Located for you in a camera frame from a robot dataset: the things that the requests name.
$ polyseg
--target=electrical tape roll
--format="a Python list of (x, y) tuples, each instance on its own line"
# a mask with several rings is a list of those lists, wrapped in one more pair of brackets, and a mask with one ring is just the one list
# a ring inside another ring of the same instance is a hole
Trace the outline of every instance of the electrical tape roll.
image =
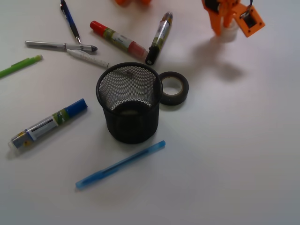
[(187, 96), (188, 96), (188, 81), (187, 79), (176, 72), (164, 72), (162, 74), (159, 75), (159, 78), (161, 81), (163, 81), (166, 78), (175, 78), (178, 79), (181, 82), (181, 90), (179, 93), (175, 94), (175, 95), (169, 95), (163, 92), (162, 98), (160, 100), (161, 104), (164, 105), (179, 105), (181, 103), (183, 103)]

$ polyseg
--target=blue marker cap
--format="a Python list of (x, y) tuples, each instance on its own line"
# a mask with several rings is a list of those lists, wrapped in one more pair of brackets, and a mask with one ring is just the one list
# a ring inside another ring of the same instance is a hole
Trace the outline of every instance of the blue marker cap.
[(84, 99), (80, 99), (79, 101), (73, 103), (72, 105), (69, 105), (65, 108), (70, 118), (76, 116), (78, 113), (85, 110), (88, 106), (86, 105)]

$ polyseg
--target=blue pen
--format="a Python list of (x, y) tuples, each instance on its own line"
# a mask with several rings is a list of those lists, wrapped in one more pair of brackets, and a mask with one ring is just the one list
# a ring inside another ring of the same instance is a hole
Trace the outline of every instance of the blue pen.
[(71, 14), (70, 14), (70, 11), (67, 7), (67, 4), (65, 2), (65, 0), (60, 0), (60, 9), (62, 10), (63, 14), (65, 15), (67, 21), (69, 22), (69, 25), (71, 27), (71, 30), (75, 36), (75, 38), (77, 39), (77, 41), (79, 42), (79, 44), (81, 44), (81, 41), (80, 41), (80, 37), (79, 37), (79, 33), (78, 33), (78, 30), (75, 26), (75, 23), (71, 17)]
[(141, 159), (145, 156), (150, 155), (153, 152), (156, 152), (158, 150), (160, 150), (162, 147), (165, 146), (165, 141), (161, 141), (155, 145), (152, 145), (151, 147), (144, 149), (116, 164), (113, 164), (109, 167), (107, 167), (106, 169), (100, 170), (96, 173), (93, 173), (92, 175), (84, 178), (83, 180), (79, 181), (76, 183), (76, 187), (78, 189), (83, 189), (85, 188), (87, 185), (90, 185), (98, 180), (101, 180), (105, 177), (108, 177), (109, 175), (112, 175), (113, 173), (117, 172), (120, 168), (133, 163), (134, 161), (137, 161), (138, 159)]

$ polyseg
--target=green pen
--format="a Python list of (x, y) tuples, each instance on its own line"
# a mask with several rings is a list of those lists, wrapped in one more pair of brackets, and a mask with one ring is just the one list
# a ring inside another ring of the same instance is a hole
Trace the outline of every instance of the green pen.
[(2, 70), (0, 71), (0, 78), (6, 76), (6, 75), (9, 75), (19, 69), (22, 69), (24, 67), (27, 67), (27, 66), (30, 66), (31, 64), (33, 63), (36, 63), (40, 60), (42, 60), (42, 55), (37, 55), (33, 58), (27, 58), (27, 59), (24, 59), (16, 64), (13, 64), (10, 68), (7, 68), (5, 70)]

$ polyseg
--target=pencil holder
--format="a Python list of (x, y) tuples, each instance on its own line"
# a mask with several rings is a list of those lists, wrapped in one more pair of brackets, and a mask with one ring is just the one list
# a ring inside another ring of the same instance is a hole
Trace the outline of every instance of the pencil holder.
[(163, 85), (150, 67), (135, 62), (106, 70), (96, 87), (109, 132), (118, 141), (141, 143), (158, 127)]

